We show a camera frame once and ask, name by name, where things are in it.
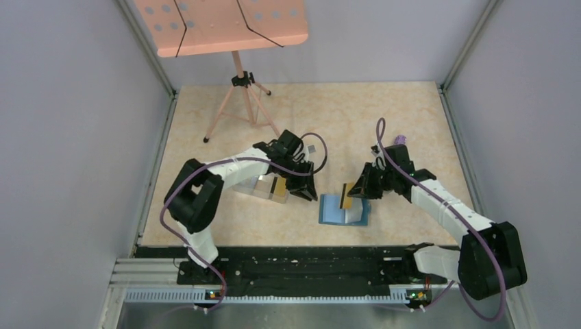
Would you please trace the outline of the gold credit card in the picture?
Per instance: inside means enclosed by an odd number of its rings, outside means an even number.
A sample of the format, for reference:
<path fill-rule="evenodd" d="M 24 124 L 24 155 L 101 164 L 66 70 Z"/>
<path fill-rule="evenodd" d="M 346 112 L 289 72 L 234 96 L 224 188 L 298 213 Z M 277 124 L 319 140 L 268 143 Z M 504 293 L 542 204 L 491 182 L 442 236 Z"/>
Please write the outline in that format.
<path fill-rule="evenodd" d="M 271 194 L 276 197 L 286 197 L 286 178 L 274 177 L 271 185 Z"/>
<path fill-rule="evenodd" d="M 340 196 L 339 208 L 347 210 L 352 207 L 353 198 L 349 196 L 350 190 L 354 187 L 354 182 L 344 183 Z"/>

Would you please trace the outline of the blue card holder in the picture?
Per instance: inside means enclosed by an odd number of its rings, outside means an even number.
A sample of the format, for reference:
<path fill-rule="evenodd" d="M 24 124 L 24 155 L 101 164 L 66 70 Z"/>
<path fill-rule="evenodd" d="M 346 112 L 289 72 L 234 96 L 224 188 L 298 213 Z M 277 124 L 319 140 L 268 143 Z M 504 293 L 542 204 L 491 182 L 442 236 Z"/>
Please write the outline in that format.
<path fill-rule="evenodd" d="M 353 201 L 350 208 L 340 208 L 341 197 L 322 194 L 319 200 L 318 223 L 331 226 L 368 226 L 371 205 L 367 199 Z"/>

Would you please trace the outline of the clear plastic box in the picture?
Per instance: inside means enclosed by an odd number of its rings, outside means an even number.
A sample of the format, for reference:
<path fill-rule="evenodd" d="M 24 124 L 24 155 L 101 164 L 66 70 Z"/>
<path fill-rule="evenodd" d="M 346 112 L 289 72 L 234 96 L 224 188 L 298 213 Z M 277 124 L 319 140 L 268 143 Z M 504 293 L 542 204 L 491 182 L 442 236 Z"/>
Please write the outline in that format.
<path fill-rule="evenodd" d="M 285 204 L 289 196 L 289 192 L 287 190 L 286 197 L 276 197 L 271 194 L 271 185 L 275 176 L 278 175 L 269 174 L 253 176 L 236 185 L 233 185 L 232 188 L 238 193 L 269 200 L 279 204 Z"/>

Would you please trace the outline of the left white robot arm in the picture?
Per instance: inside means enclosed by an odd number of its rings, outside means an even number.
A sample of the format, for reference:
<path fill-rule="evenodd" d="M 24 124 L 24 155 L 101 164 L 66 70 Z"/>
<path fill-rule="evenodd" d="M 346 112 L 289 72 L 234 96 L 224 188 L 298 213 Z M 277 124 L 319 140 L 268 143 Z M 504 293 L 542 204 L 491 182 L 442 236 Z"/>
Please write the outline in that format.
<path fill-rule="evenodd" d="M 284 188 L 296 197 L 316 201 L 314 175 L 320 171 L 309 159 L 304 141 L 284 130 L 269 142 L 253 144 L 245 151 L 214 162 L 187 160 L 164 198 L 160 212 L 178 223 L 174 234 L 188 248 L 195 262 L 194 275 L 203 283 L 219 277 L 219 255 L 210 231 L 223 191 L 250 178 L 276 174 L 285 179 Z"/>

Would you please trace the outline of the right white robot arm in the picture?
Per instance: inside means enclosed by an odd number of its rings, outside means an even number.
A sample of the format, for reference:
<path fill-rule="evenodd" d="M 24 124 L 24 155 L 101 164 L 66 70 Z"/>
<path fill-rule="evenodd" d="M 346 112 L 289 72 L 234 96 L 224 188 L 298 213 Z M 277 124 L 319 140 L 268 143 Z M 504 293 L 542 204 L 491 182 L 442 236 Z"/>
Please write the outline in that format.
<path fill-rule="evenodd" d="M 394 192 L 424 210 L 458 243 L 457 250 L 424 243 L 411 245 L 401 272 L 410 282 L 434 274 L 457 282 L 468 296 L 483 300 L 528 281 L 519 233 L 513 224 L 478 214 L 454 197 L 427 169 L 416 169 L 405 145 L 372 148 L 349 197 L 380 199 Z"/>

